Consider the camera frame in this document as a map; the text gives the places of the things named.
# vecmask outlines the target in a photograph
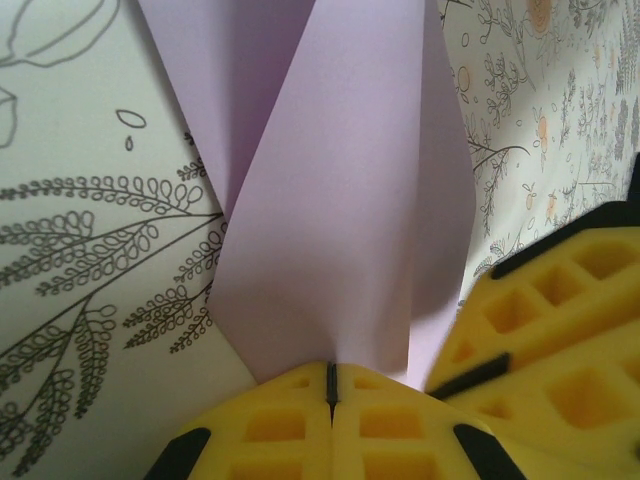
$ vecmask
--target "paper fold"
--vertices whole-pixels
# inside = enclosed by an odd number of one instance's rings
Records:
[[[174,80],[181,62],[159,40],[162,3],[142,2],[190,128],[205,132]],[[474,190],[437,18],[423,0],[318,0],[308,16],[210,303],[259,381],[333,360],[419,387],[453,321]],[[201,154],[224,192],[220,159]]]

